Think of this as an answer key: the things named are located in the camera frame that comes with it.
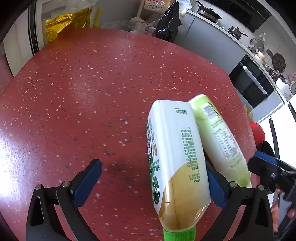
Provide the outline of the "person right hand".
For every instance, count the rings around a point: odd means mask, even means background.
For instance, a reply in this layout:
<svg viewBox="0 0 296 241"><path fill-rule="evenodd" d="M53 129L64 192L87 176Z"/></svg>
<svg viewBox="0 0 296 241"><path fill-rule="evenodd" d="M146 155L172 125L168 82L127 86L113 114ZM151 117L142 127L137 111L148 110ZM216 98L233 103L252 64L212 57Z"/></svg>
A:
<svg viewBox="0 0 296 241"><path fill-rule="evenodd" d="M279 226L287 215L290 220L295 220L295 206L283 200L284 192L276 189L273 194L271 214L273 218L273 232L278 232Z"/></svg>

